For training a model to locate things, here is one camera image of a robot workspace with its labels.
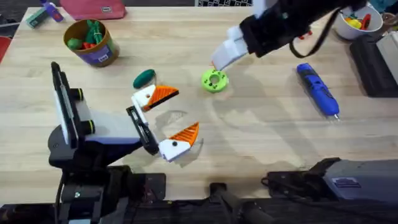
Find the white bowl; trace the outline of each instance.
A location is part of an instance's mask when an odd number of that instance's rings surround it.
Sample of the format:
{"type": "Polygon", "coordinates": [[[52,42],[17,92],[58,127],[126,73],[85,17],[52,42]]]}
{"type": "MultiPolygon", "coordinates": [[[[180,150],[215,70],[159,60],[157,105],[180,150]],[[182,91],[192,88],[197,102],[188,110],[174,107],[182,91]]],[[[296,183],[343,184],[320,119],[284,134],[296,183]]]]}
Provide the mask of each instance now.
{"type": "Polygon", "coordinates": [[[355,27],[350,26],[346,21],[346,16],[353,13],[350,7],[341,10],[343,14],[337,16],[335,22],[335,30],[338,35],[347,40],[354,40],[355,38],[362,36],[364,34],[371,34],[378,31],[383,25],[383,19],[379,12],[377,12],[373,7],[366,6],[355,12],[355,16],[358,19],[363,19],[367,14],[371,15],[371,22],[367,30],[360,30],[355,27]]]}

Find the white label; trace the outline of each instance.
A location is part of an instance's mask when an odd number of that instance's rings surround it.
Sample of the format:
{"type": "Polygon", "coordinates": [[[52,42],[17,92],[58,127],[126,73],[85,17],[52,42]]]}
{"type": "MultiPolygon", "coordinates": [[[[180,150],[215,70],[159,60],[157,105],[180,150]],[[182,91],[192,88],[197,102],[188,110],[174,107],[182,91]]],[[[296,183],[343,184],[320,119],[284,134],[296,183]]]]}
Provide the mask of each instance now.
{"type": "Polygon", "coordinates": [[[102,10],[102,12],[112,12],[111,7],[102,7],[101,10],[102,10]]]}
{"type": "Polygon", "coordinates": [[[100,57],[98,60],[99,60],[99,62],[103,62],[108,58],[109,58],[108,55],[104,55],[104,56],[100,57]]]}
{"type": "Polygon", "coordinates": [[[337,177],[331,181],[339,188],[360,188],[361,185],[354,177],[337,177]]]}

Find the green toy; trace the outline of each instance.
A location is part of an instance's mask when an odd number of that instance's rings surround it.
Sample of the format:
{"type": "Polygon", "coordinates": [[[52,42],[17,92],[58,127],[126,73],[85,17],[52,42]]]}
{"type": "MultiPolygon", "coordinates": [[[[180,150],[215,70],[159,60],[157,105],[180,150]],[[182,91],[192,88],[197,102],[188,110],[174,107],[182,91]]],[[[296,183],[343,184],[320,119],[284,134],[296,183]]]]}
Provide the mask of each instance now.
{"type": "Polygon", "coordinates": [[[100,32],[100,23],[87,20],[88,32],[85,42],[90,44],[99,44],[102,41],[102,33],[100,32]]]}
{"type": "Polygon", "coordinates": [[[81,46],[83,46],[83,41],[76,38],[71,38],[68,40],[67,45],[71,50],[79,50],[81,49],[81,46]]]}
{"type": "Polygon", "coordinates": [[[156,74],[155,70],[153,69],[148,69],[141,72],[141,74],[139,74],[137,78],[134,80],[132,86],[136,89],[142,88],[155,77],[155,74],[156,74]]]}
{"type": "Polygon", "coordinates": [[[228,77],[225,72],[217,71],[215,69],[207,70],[201,76],[202,87],[210,93],[218,93],[225,89],[228,85],[228,77]]]}

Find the table surface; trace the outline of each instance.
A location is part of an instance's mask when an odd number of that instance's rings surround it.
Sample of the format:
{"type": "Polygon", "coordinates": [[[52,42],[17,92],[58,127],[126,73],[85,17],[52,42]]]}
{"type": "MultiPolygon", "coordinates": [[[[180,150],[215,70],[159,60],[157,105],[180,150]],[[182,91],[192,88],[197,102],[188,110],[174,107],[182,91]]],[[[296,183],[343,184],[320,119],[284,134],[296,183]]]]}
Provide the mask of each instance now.
{"type": "MultiPolygon", "coordinates": [[[[37,8],[29,8],[25,18],[37,8]]],[[[164,172],[167,198],[204,198],[211,182],[226,182],[240,197],[266,197],[260,185],[269,171],[308,169],[326,157],[397,159],[398,100],[364,95],[348,44],[328,36],[305,60],[284,47],[263,58],[248,55],[226,69],[229,87],[211,94],[200,80],[227,28],[251,14],[245,7],[134,7],[124,19],[104,21],[120,45],[110,66],[93,68],[63,44],[73,19],[46,21],[32,30],[22,23],[0,65],[0,203],[53,202],[60,171],[48,164],[47,138],[58,125],[51,61],[71,86],[82,88],[89,106],[125,114],[132,82],[143,70],[180,94],[146,114],[160,139],[200,122],[192,150],[173,163],[145,150],[117,161],[135,172],[164,172]],[[299,83],[295,67],[309,62],[341,108],[341,122],[325,119],[299,83]]],[[[313,36],[296,40],[308,50],[313,36]]]]}

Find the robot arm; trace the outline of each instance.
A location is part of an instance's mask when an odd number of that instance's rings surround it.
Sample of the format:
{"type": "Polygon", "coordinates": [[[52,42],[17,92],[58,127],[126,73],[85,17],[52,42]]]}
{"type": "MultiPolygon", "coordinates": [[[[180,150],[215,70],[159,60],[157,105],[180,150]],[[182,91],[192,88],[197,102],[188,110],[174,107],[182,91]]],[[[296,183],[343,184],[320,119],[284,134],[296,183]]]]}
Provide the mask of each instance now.
{"type": "MultiPolygon", "coordinates": [[[[366,2],[365,0],[254,0],[254,15],[245,18],[239,26],[228,29],[228,40],[224,41],[212,56],[213,65],[217,70],[222,70],[247,53],[255,53],[260,58],[292,43],[296,37],[309,31],[311,23],[329,12],[344,7],[352,7],[355,11],[365,6],[366,2]]],[[[330,28],[334,18],[332,16],[327,28],[330,28]]]]}

